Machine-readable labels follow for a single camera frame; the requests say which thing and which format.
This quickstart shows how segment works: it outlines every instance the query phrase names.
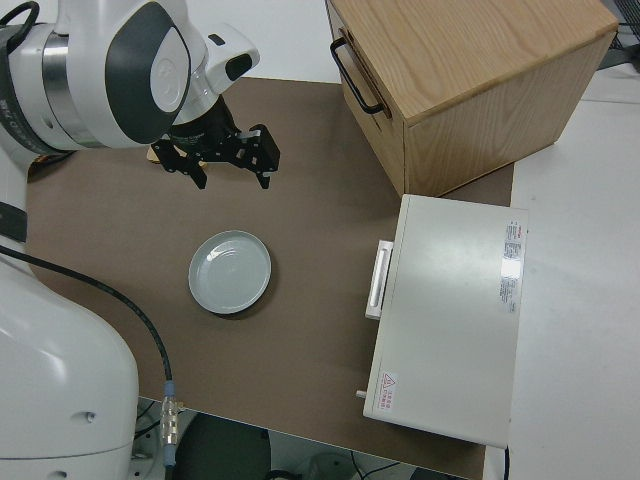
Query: white handle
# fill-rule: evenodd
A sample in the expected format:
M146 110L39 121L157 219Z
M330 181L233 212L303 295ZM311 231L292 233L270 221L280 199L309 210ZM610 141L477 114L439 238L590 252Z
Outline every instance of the white handle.
M371 276L371 288L365 312L365 317L372 320L380 320L380 315L382 314L382 301L384 299L384 289L387 285L387 274L389 273L392 251L393 242L385 240L378 242L378 253L376 254L376 263Z

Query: white box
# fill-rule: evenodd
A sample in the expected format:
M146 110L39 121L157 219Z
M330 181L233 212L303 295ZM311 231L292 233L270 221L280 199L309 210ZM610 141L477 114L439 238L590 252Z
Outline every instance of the white box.
M527 219L402 197L365 416L506 448Z

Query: plate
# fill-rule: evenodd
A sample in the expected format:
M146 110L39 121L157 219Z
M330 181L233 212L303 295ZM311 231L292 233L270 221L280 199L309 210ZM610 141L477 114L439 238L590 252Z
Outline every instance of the plate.
M236 313L264 293L271 258L255 236L239 230L214 235L196 251L189 266L191 294L213 313Z

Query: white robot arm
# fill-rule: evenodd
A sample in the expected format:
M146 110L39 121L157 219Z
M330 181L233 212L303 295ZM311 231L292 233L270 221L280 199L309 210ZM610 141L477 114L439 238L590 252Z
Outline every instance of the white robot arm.
M259 60L239 32L203 38L184 0L60 0L55 24L36 24L37 11L27 2L0 20L0 249L24 251L37 155L152 144L201 188L199 160L248 168L268 187L275 143L261 125L240 132L220 96ZM125 342L5 255L0 292L0 478L126 478L138 382Z

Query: table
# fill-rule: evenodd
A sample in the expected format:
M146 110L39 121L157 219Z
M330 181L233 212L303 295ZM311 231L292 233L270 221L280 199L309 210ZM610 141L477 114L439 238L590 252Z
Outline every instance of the table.
M75 154L29 187L30 253L95 276L156 323L189 408L457 476L482 475L484 447L364 418L377 324L364 318L378 239L400 199L339 85L243 79L225 96L236 123L269 126L282 151L268 191L230 165L207 189L165 173L145 150ZM451 197L506 204L510 168ZM191 297L198 246L245 230L270 251L272 278L250 309L221 318ZM158 399L159 355L137 319L103 293L48 272L62 295L107 319Z

